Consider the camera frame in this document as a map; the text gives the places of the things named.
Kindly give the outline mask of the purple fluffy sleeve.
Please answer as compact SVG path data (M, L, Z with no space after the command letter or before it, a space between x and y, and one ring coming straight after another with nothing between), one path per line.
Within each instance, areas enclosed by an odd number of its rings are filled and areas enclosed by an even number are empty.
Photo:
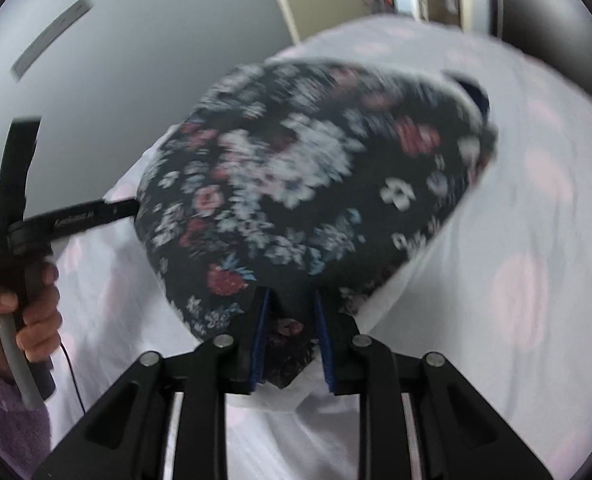
M51 452L51 427L44 406L25 408L16 385L0 377L0 457L14 474L30 479Z

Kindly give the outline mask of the black sliding wardrobe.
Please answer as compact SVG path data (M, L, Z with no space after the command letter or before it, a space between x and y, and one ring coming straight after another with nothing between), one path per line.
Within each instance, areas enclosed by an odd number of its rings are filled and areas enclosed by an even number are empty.
M592 12L582 0L492 0L492 33L592 96Z

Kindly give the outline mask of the polka dot bed sheet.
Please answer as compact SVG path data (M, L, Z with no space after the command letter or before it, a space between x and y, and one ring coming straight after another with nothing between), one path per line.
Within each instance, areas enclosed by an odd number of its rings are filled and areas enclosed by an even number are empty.
M320 32L278 58L454 71L487 92L496 159L357 321L401 354L444 354L554 479L580 479L592 454L592 99L494 38L392 16ZM57 266L87 409L142 352L195 348L131 221L71 238ZM320 362L302 375L286 391L228 400L230 479L357 479L358 399L330 396Z

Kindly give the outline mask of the dark floral jeans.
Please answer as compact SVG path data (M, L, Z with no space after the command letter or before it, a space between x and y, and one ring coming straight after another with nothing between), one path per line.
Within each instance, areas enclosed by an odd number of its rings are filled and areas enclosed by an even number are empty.
M265 382L314 357L312 295L356 314L440 231L496 151L444 74L325 60L236 68L160 144L134 220L168 302L205 340L257 286L279 305Z

